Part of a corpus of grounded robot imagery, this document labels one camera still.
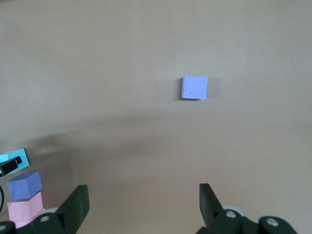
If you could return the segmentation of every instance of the screw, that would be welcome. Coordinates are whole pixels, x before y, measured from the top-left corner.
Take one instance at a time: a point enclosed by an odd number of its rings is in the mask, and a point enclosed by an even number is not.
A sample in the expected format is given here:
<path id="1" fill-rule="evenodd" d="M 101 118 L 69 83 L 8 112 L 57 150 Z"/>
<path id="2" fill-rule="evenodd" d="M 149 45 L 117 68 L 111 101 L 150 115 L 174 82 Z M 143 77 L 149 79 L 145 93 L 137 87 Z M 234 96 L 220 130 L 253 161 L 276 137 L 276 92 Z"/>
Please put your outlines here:
<path id="1" fill-rule="evenodd" d="M 233 211 L 227 211 L 225 214 L 229 218 L 236 218 L 236 214 Z"/>
<path id="2" fill-rule="evenodd" d="M 273 227 L 277 227 L 278 226 L 278 222 L 273 219 L 273 218 L 267 218 L 267 223 Z"/>
<path id="3" fill-rule="evenodd" d="M 6 228 L 5 224 L 2 224 L 2 225 L 0 226 L 0 231 L 3 231 L 5 228 Z"/>
<path id="4" fill-rule="evenodd" d="M 40 222 L 45 222 L 45 221 L 47 221 L 49 218 L 50 218 L 49 216 L 45 215 L 45 216 L 43 216 L 43 217 L 40 218 Z"/>

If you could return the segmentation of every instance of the pink cube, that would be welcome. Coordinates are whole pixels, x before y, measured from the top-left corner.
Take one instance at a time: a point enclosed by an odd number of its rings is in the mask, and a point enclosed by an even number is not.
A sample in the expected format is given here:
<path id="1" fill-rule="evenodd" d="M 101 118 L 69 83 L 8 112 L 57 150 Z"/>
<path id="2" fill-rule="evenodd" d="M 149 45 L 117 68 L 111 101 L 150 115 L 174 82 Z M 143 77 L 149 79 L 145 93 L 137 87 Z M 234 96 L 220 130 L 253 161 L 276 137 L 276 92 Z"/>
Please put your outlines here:
<path id="1" fill-rule="evenodd" d="M 41 192 L 28 199 L 8 202 L 11 221 L 31 220 L 43 209 Z"/>
<path id="2" fill-rule="evenodd" d="M 33 221 L 37 215 L 39 215 L 41 212 L 43 212 L 45 209 L 43 208 L 41 211 L 39 211 L 31 220 L 16 220 L 13 221 L 15 223 L 15 228 L 21 228 L 27 224 L 29 224 L 31 221 Z"/>

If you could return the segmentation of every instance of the purple cube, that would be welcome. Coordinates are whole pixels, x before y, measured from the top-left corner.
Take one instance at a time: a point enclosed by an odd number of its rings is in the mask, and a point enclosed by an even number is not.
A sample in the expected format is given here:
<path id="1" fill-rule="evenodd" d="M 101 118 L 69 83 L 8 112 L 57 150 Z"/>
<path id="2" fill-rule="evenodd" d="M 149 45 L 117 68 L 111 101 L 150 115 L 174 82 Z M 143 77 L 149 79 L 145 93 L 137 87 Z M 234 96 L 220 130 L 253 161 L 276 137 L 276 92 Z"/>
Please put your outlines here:
<path id="1" fill-rule="evenodd" d="M 207 77 L 185 76 L 182 79 L 182 98 L 206 99 Z"/>
<path id="2" fill-rule="evenodd" d="M 42 189 L 39 172 L 23 173 L 6 182 L 13 201 L 28 199 Z"/>

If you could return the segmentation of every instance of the cube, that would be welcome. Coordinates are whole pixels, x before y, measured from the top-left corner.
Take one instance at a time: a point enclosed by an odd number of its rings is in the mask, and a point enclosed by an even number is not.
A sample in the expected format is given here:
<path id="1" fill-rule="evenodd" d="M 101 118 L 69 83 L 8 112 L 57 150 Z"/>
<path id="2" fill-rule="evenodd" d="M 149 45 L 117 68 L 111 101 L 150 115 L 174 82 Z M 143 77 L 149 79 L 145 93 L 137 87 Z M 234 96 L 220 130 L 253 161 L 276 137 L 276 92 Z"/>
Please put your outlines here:
<path id="1" fill-rule="evenodd" d="M 14 150 L 14 151 L 10 151 L 10 152 L 0 155 L 0 163 L 6 162 L 18 156 L 20 156 L 21 158 L 21 163 L 18 165 L 18 167 L 15 170 L 11 171 L 9 174 L 13 174 L 29 166 L 29 161 L 28 161 L 25 149 Z"/>
<path id="2" fill-rule="evenodd" d="M 29 224 L 31 221 L 33 221 L 41 212 L 43 212 L 45 209 L 43 208 L 41 211 L 39 211 L 35 217 L 33 217 L 32 219 L 30 220 L 11 220 L 12 222 L 15 223 L 15 228 L 21 228 L 27 224 Z"/>
<path id="3" fill-rule="evenodd" d="M 39 172 L 20 174 L 6 184 L 12 200 L 31 198 L 42 189 Z"/>
<path id="4" fill-rule="evenodd" d="M 11 221 L 33 219 L 43 209 L 41 192 L 29 199 L 9 201 L 8 210 Z"/>
<path id="5" fill-rule="evenodd" d="M 182 98 L 206 99 L 208 77 L 185 76 L 182 79 Z"/>

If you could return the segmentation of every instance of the beige table surface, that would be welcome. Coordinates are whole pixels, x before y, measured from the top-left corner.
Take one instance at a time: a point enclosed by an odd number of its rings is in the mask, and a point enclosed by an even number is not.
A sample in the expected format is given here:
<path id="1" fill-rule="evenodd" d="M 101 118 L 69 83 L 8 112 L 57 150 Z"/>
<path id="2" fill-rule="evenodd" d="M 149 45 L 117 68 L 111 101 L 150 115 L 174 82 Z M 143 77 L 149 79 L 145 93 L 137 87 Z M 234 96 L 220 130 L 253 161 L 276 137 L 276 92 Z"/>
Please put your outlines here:
<path id="1" fill-rule="evenodd" d="M 0 151 L 46 208 L 88 184 L 79 234 L 194 234 L 200 183 L 310 234 L 311 74 L 310 0 L 0 0 Z"/>

